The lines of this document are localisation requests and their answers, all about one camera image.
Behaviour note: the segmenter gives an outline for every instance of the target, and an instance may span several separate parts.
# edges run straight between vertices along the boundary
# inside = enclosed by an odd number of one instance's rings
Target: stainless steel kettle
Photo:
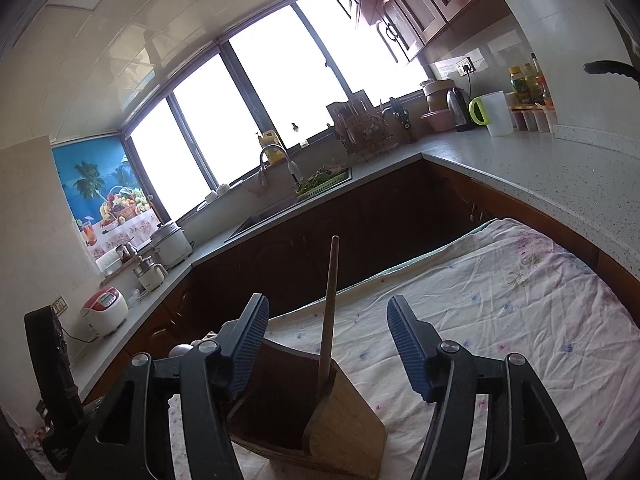
[[[466,132],[476,127],[469,115],[465,93],[460,88],[452,88],[447,92],[447,106],[457,131]]]

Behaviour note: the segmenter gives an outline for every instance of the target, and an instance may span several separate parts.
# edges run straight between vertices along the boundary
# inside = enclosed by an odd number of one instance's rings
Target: pink bowl
[[[435,132],[448,132],[456,129],[449,109],[424,114],[421,119],[425,119]]]

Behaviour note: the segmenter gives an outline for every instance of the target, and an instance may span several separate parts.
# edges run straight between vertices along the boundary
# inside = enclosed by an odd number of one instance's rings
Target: green handle
[[[485,121],[481,121],[480,119],[478,119],[478,116],[476,115],[476,109],[474,108],[474,105],[478,105],[478,109],[480,110],[480,113],[482,114],[482,117],[485,118]],[[487,126],[488,124],[491,124],[491,119],[489,119],[489,117],[488,117],[488,115],[486,113],[486,109],[484,108],[484,105],[482,104],[482,100],[479,97],[476,97],[475,99],[472,99],[471,102],[469,103],[469,115],[474,120],[474,122],[476,124],[479,124],[480,126]]]

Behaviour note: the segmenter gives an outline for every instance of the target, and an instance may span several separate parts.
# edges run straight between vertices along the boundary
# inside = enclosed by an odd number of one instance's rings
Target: red and white rice cooker
[[[125,320],[129,307],[121,292],[114,286],[106,286],[90,297],[80,311],[98,336],[114,332]]]

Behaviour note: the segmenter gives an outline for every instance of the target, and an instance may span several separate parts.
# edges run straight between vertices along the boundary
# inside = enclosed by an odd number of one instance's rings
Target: poster
[[[81,140],[52,151],[66,201],[94,258],[129,240],[140,245],[156,230],[158,218],[119,136]]]

